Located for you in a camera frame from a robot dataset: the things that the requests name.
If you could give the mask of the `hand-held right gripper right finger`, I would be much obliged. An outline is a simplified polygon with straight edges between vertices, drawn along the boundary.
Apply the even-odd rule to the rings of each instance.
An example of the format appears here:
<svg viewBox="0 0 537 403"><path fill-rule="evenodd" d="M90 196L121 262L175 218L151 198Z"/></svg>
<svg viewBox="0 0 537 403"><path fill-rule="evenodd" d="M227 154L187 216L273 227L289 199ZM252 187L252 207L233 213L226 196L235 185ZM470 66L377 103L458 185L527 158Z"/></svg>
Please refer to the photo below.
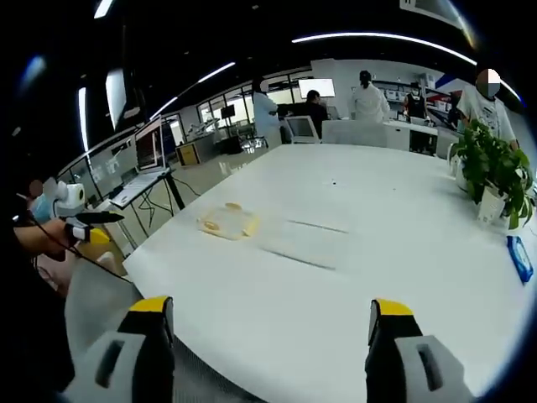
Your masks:
<svg viewBox="0 0 537 403"><path fill-rule="evenodd" d="M397 301L371 302L364 369L368 402L474 401L461 362Z"/></svg>

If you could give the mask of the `person's left hand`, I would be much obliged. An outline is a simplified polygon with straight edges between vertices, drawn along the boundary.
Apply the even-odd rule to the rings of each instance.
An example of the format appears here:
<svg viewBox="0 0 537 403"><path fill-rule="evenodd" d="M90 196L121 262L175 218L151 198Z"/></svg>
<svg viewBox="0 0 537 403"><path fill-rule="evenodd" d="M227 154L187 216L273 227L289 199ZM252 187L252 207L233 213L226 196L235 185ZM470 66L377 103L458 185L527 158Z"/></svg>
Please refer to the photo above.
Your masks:
<svg viewBox="0 0 537 403"><path fill-rule="evenodd" d="M14 228L18 243L31 257L41 254L56 256L70 248L72 226L65 221L54 218L45 224Z"/></svg>

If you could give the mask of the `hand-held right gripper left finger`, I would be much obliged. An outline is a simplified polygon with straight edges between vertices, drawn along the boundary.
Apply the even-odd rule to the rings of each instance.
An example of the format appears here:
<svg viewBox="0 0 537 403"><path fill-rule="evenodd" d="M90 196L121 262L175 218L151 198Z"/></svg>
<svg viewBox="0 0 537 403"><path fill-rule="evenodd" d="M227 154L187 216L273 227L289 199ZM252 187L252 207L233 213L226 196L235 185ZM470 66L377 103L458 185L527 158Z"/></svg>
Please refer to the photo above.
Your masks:
<svg viewBox="0 0 537 403"><path fill-rule="evenodd" d="M171 402L174 396L173 299L132 305L76 357L64 402Z"/></svg>

